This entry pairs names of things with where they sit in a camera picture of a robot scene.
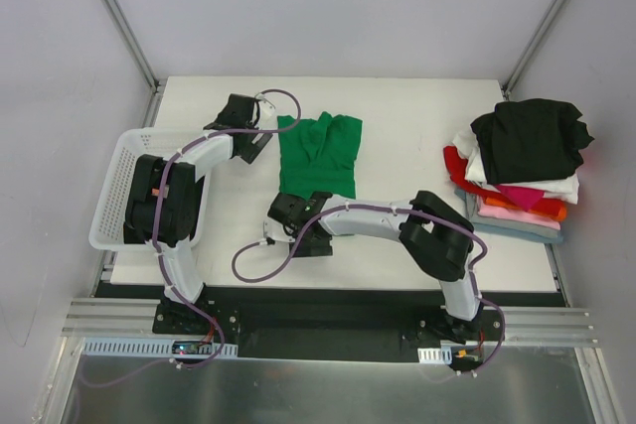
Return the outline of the green t shirt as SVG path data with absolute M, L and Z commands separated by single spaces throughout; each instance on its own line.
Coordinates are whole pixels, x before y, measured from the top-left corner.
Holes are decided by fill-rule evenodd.
M 353 199 L 355 165 L 362 142 L 363 121 L 324 111 L 316 119 L 295 122 L 277 118 L 280 151 L 279 190 L 303 199 L 327 192 Z

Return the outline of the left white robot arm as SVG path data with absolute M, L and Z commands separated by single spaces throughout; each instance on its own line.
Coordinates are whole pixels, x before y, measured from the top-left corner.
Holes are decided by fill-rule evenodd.
M 216 119 L 166 153 L 144 153 L 135 160 L 123 216 L 123 244 L 143 245 L 157 254 L 164 295 L 182 303 L 176 322 L 191 334 L 203 331 L 211 311 L 197 301 L 204 281 L 192 251 L 205 211 L 206 177 L 239 157 L 250 164 L 272 135 L 264 131 L 274 107 L 263 96 L 232 93 Z

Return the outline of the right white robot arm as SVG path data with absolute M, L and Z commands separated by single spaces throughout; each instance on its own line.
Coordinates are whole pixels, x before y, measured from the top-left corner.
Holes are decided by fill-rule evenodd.
M 439 282 L 449 333 L 467 340 L 482 328 L 481 293 L 473 269 L 488 247 L 461 213 L 432 192 L 384 203 L 326 192 L 308 199 L 279 193 L 267 212 L 263 235 L 270 243 L 287 243 L 293 257 L 329 256 L 336 236 L 399 243 L 425 275 Z

